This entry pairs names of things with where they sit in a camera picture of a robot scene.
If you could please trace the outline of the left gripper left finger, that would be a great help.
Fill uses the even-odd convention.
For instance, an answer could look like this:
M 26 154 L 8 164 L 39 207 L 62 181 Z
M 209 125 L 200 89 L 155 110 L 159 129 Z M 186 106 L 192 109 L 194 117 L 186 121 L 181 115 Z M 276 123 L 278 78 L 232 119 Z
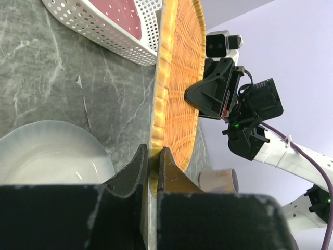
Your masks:
M 1 249 L 145 249 L 148 148 L 102 184 L 1 186 Z

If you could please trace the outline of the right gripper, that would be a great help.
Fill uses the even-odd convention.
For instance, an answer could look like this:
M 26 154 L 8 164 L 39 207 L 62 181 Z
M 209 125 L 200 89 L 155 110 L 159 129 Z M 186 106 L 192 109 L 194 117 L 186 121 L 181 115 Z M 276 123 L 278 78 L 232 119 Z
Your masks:
M 239 86 L 240 78 L 252 75 L 231 58 L 205 60 L 203 79 L 185 90 L 184 99 L 199 110 L 199 116 L 226 123 L 262 121 L 279 117 L 284 109 L 274 79 Z

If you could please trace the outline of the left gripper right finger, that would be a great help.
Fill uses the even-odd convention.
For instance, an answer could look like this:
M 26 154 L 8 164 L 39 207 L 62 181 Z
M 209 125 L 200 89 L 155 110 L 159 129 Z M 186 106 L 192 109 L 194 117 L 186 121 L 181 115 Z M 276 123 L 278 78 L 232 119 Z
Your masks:
M 158 249 L 293 249 L 280 205 L 257 194 L 205 193 L 160 153 Z

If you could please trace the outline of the orange woven tray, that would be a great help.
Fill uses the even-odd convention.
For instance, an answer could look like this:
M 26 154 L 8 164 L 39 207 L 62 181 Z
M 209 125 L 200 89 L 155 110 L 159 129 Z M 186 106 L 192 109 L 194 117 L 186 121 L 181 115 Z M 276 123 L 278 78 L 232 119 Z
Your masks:
M 200 1 L 178 3 L 175 14 L 169 97 L 163 147 L 171 150 L 178 168 L 186 171 L 194 150 L 199 111 L 188 104 L 185 90 L 203 79 L 206 25 Z

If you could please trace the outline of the pink polka dot plate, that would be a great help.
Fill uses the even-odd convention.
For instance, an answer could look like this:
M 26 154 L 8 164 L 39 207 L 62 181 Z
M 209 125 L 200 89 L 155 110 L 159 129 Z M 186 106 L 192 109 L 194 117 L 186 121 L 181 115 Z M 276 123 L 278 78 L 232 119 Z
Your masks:
M 134 1 L 91 0 L 90 2 L 130 35 L 141 40 L 141 21 Z

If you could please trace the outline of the cream plate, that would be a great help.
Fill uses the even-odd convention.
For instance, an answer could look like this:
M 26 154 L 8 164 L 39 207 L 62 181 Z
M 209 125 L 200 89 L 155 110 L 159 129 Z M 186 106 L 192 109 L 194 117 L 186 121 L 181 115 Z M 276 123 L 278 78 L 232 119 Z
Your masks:
M 159 42 L 155 72 L 153 108 L 148 139 L 148 249 L 157 249 L 157 187 L 159 157 L 165 135 L 166 108 L 169 97 L 174 21 L 178 3 L 163 1 L 159 22 Z

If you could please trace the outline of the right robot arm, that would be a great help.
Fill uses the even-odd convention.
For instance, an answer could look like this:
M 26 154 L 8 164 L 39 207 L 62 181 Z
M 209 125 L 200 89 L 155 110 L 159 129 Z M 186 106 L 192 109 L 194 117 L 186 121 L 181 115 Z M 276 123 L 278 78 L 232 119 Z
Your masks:
M 185 101 L 203 118 L 223 120 L 228 148 L 235 155 L 272 165 L 313 184 L 283 207 L 293 233 L 332 224 L 332 158 L 293 143 L 266 124 L 283 114 L 273 79 L 239 85 L 247 74 L 231 58 L 207 58 L 203 79 L 185 91 Z

